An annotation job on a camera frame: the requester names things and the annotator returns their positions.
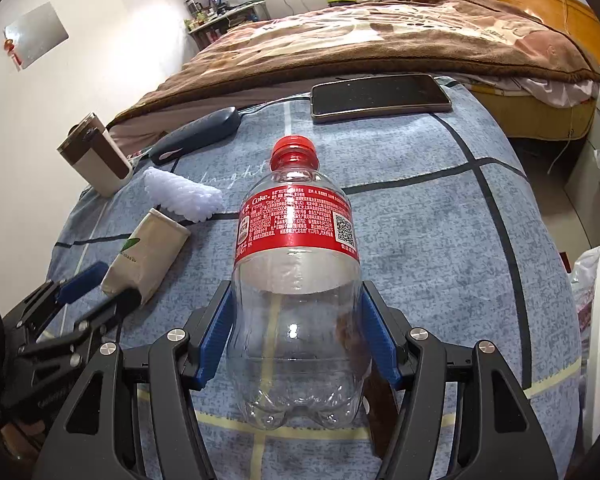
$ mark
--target plastic bottle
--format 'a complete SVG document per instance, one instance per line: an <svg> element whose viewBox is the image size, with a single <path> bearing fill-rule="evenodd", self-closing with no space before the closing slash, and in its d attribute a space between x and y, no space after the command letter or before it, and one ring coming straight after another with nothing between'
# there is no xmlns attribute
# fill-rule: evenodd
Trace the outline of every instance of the plastic bottle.
<svg viewBox="0 0 600 480"><path fill-rule="evenodd" d="M360 334L349 200L319 173L313 143L280 139L272 173L240 209L227 367L248 423L305 415L325 428L355 418L370 356Z"/></svg>

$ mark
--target cup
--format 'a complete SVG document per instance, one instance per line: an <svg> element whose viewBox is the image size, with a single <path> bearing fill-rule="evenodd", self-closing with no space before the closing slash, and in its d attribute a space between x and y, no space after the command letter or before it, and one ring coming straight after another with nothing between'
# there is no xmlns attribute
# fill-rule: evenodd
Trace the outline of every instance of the cup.
<svg viewBox="0 0 600 480"><path fill-rule="evenodd" d="M58 153L104 197L112 196L134 174L129 161L93 113L69 130Z"/></svg>

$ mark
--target blue bedsheet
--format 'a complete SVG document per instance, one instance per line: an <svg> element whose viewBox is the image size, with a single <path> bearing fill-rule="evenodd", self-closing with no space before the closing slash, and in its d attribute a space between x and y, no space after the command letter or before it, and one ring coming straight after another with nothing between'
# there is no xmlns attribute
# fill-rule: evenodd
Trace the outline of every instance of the blue bedsheet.
<svg viewBox="0 0 600 480"><path fill-rule="evenodd" d="M189 226L191 236L158 292L125 321L121 343L151 343L182 326L192 307L207 304L232 271L241 200L267 172L275 141L301 134L316 145L321 170L349 195L364 278L413 326L442 341L496 343L531 399L563 475L579 412L580 338L570 286L501 129L462 85L438 81L453 103L450 113L317 125L307 97L294 96L245 111L235 136L163 168L219 187L224 214ZM113 261L157 205L142 182L150 165L141 161L132 181L111 199L93 189L81 196L54 248L50 279L73 276L96 260ZM71 330L102 298L95 290L69 306L52 332ZM193 402L221 480L356 480L378 471L363 410L352 428L327 433L302 418L271 433L247 426L224 358ZM433 478L446 472L454 410L450 384ZM144 421L148 411L142 403ZM150 424L142 439L147 473L160 478Z"/></svg>

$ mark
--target phone screen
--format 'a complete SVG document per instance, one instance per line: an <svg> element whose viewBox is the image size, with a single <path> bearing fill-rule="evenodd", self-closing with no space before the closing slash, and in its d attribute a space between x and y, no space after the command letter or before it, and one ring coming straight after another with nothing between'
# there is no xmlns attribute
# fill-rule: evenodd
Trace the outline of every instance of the phone screen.
<svg viewBox="0 0 600 480"><path fill-rule="evenodd" d="M425 74L367 77L315 86L314 115L334 114L364 108L448 104L435 79Z"/></svg>

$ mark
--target blue gripper pad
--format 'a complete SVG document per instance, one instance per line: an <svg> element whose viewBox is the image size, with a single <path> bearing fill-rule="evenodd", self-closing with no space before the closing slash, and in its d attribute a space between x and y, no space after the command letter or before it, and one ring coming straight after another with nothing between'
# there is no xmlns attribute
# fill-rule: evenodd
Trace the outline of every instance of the blue gripper pad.
<svg viewBox="0 0 600 480"><path fill-rule="evenodd" d="M229 332L234 323L234 307L234 294L229 287L200 345L200 364L194 380L199 390L216 376L224 345L229 339Z"/></svg>
<svg viewBox="0 0 600 480"><path fill-rule="evenodd" d="M95 262L92 266L83 270L77 276L72 277L60 287L56 303L58 305L66 305L79 300L87 292L102 283L104 275L108 270L109 266L105 262Z"/></svg>
<svg viewBox="0 0 600 480"><path fill-rule="evenodd" d="M362 320L362 333L369 345L371 357L376 362L380 375L393 389L397 389L402 380L402 375L398 370L395 343L364 286L360 298L360 317Z"/></svg>

